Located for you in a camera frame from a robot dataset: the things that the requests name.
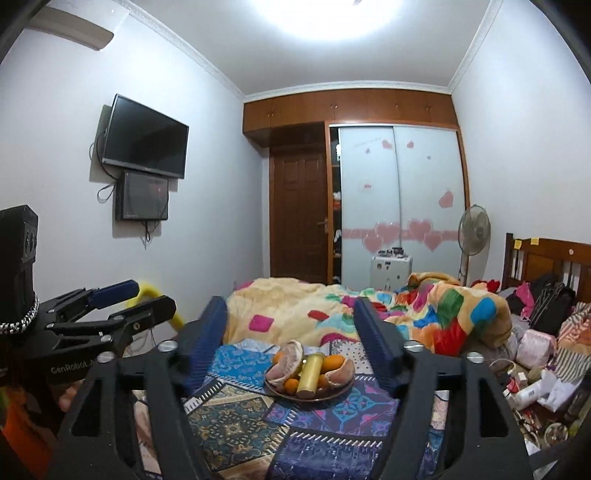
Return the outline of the small mandarin orange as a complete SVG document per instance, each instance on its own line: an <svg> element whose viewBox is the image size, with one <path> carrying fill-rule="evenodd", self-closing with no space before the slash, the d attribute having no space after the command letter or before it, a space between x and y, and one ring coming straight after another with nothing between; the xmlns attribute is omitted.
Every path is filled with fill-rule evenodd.
<svg viewBox="0 0 591 480"><path fill-rule="evenodd" d="M283 384L284 393L287 395L296 395L298 388L298 380L297 378L290 378Z"/></svg>

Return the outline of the yellow framed chair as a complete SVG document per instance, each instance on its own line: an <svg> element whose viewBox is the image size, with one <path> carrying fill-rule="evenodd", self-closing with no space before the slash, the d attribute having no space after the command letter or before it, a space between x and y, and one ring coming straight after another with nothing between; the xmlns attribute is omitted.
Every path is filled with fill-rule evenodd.
<svg viewBox="0 0 591 480"><path fill-rule="evenodd" d="M158 321L166 321L176 333L183 329L185 322L177 311L175 301L152 284L140 282L138 294L127 300L125 307L134 308L144 304L153 310Z"/></svg>

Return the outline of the pink quilted bag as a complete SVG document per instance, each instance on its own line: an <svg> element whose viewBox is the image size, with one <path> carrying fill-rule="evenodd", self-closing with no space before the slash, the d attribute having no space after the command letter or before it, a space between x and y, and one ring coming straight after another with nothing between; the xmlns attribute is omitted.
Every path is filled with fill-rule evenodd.
<svg viewBox="0 0 591 480"><path fill-rule="evenodd" d="M545 367L556 352L557 339L534 329L525 331L515 361L527 369Z"/></svg>

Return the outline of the striped cloth bag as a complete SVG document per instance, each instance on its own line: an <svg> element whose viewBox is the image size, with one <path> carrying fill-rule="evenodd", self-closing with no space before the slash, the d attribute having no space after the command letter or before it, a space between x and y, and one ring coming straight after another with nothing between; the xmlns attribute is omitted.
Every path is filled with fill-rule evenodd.
<svg viewBox="0 0 591 480"><path fill-rule="evenodd" d="M580 302L562 323L554 373L563 383L577 383L590 369L590 304Z"/></svg>

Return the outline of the colourful patchwork blanket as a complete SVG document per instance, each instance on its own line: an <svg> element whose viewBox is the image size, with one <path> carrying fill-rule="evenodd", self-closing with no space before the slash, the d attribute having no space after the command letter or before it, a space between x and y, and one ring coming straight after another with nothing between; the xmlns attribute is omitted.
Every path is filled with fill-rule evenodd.
<svg viewBox="0 0 591 480"><path fill-rule="evenodd" d="M413 273L399 292L259 278L235 290L226 304L226 344L252 339L283 345L297 340L320 347L334 340L363 341L367 331L385 321L405 340L456 357L471 338L495 348L512 331L504 298L486 285L463 286L439 272Z"/></svg>

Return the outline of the dark purple plate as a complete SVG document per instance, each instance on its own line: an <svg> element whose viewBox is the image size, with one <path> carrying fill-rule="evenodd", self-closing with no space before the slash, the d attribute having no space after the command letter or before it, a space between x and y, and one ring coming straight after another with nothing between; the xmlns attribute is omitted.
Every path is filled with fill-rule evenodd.
<svg viewBox="0 0 591 480"><path fill-rule="evenodd" d="M346 359L339 368L325 370L318 362L312 362L311 368L305 363L290 378L279 386L280 378L270 378L271 366L264 376L266 388L287 400L297 402L321 402L339 397L349 391L355 383L356 369L353 361Z"/></svg>

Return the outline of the wooden headboard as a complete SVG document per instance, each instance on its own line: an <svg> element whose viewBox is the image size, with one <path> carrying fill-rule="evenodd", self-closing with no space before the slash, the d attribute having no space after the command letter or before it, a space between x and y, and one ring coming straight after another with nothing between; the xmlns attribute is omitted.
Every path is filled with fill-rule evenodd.
<svg viewBox="0 0 591 480"><path fill-rule="evenodd" d="M552 273L576 293L579 302L590 302L589 244L548 239L505 236L504 267L501 288L518 287Z"/></svg>

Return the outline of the white box appliance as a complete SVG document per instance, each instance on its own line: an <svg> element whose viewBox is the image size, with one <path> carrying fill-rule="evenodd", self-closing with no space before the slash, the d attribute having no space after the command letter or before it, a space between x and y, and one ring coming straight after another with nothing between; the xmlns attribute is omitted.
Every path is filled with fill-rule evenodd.
<svg viewBox="0 0 591 480"><path fill-rule="evenodd" d="M402 247L381 250L370 260L370 287L394 292L405 287L413 258Z"/></svg>

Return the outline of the brown wooden door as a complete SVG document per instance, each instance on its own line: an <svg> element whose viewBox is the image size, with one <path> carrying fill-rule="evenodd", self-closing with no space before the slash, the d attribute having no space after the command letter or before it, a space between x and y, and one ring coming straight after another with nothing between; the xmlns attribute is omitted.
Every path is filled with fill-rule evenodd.
<svg viewBox="0 0 591 480"><path fill-rule="evenodd" d="M320 144L270 152L270 275L328 278L328 180Z"/></svg>

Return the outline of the standing electric fan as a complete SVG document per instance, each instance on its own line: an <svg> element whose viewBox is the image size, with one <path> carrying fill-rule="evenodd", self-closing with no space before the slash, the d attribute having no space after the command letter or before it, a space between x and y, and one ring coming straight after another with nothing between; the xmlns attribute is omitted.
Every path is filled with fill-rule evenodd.
<svg viewBox="0 0 591 480"><path fill-rule="evenodd" d="M458 226L458 245L462 252L460 279L467 284L470 258L479 254L489 243L491 223L484 207L471 205L462 215Z"/></svg>

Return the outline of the white sliding wardrobe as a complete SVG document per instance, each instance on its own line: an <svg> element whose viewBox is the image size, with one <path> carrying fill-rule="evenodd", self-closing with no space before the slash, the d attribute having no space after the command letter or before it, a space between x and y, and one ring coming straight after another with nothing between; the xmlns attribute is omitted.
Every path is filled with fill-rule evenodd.
<svg viewBox="0 0 591 480"><path fill-rule="evenodd" d="M370 287L370 260L395 247L413 258L412 273L458 276L466 195L457 131L339 125L331 135L335 281Z"/></svg>

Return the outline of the air conditioner unit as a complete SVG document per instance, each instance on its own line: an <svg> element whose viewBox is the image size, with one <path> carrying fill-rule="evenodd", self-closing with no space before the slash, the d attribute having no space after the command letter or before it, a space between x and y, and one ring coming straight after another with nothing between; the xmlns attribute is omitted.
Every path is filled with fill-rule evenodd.
<svg viewBox="0 0 591 480"><path fill-rule="evenodd" d="M114 34L72 13L44 7L28 23L27 27L39 32L78 43L95 51L105 48Z"/></svg>

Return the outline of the small wall monitor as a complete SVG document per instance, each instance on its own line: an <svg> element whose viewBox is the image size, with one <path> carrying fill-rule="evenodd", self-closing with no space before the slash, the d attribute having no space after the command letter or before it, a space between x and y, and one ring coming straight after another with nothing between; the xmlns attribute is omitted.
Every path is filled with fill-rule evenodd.
<svg viewBox="0 0 591 480"><path fill-rule="evenodd" d="M168 180L145 173L123 171L115 187L116 221L166 221Z"/></svg>

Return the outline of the wall mounted television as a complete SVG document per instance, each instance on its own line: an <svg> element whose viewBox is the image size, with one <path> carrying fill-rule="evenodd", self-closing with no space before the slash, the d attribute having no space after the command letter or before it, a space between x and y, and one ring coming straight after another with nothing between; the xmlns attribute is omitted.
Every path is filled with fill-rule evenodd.
<svg viewBox="0 0 591 480"><path fill-rule="evenodd" d="M98 156L103 165L183 179L188 135L187 125L117 94Z"/></svg>

